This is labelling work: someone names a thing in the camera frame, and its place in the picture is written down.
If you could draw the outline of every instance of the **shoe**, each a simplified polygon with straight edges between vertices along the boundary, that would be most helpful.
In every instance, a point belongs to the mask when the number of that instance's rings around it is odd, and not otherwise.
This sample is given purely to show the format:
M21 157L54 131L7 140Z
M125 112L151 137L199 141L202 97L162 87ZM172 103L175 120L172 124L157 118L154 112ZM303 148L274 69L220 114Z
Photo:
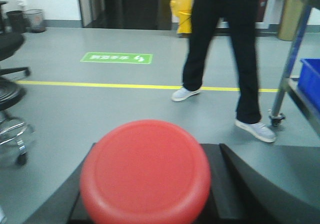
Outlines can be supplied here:
M246 130L247 132L250 132L252 135L254 135L255 138L262 140L267 143L275 142L275 134L266 127L262 122L258 122L256 124L246 124L239 120L235 121L236 126Z
M189 91L185 87L181 87L179 90L175 91L172 94L171 99L173 101L182 101L182 100L185 100L188 97L190 97L192 95L196 95L198 93L200 93L200 89L195 90L195 91Z

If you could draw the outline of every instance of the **blue plastic bin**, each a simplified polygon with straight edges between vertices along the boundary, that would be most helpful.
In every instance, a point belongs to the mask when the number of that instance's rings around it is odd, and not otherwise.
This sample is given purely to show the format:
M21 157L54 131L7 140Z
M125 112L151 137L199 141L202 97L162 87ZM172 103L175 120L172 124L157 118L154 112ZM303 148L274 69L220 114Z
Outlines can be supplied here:
M298 88L320 111L320 59L301 59Z

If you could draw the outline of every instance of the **red stool seat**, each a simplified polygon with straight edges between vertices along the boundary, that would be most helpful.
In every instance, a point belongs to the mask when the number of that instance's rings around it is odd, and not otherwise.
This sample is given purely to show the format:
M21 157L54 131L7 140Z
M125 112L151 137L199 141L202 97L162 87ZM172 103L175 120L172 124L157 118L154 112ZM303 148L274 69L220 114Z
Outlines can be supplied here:
M199 143L159 120L124 124L88 154L81 196L97 224L189 224L209 196L210 166Z

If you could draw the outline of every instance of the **black pants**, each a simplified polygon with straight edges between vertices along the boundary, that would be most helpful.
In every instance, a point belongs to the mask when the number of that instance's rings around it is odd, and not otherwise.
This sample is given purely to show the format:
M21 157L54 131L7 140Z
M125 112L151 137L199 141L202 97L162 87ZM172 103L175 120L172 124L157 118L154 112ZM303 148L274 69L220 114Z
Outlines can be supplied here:
M194 0L189 53L182 75L186 89L194 91L201 87L210 41L219 19L226 18L240 88L236 118L248 124L257 123L261 119L255 48L257 7L258 0Z

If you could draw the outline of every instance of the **potted plant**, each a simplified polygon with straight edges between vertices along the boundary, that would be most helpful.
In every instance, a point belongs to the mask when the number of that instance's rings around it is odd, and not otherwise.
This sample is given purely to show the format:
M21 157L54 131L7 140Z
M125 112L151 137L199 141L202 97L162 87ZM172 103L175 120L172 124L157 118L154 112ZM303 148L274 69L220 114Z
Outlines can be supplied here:
M284 0L278 30L279 39L287 41L294 39L303 7L301 0Z

